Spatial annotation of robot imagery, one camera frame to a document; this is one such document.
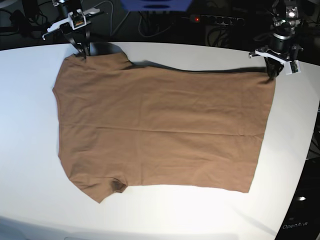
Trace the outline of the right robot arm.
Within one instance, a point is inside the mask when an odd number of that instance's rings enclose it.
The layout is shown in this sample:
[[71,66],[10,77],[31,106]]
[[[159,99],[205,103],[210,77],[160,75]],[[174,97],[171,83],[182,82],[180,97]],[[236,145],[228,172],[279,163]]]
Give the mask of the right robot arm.
[[[42,35],[42,39],[52,34],[61,33],[64,38],[78,51],[79,55],[86,58],[91,54],[90,50],[90,24],[91,19],[101,15],[103,12],[92,7],[84,10],[79,0],[53,0],[54,7],[61,9],[62,17],[52,23]],[[74,38],[74,33],[79,32],[84,40],[79,43]]]

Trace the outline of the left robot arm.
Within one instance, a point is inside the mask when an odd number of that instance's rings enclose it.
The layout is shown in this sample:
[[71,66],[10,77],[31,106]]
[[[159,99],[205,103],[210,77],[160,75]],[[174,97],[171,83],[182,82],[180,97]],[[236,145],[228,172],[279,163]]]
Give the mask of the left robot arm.
[[265,34],[268,44],[256,48],[249,57],[263,57],[269,80],[282,72],[292,75],[301,71],[298,53],[304,49],[295,42],[296,28],[301,24],[297,0],[276,0],[272,4],[273,25]]

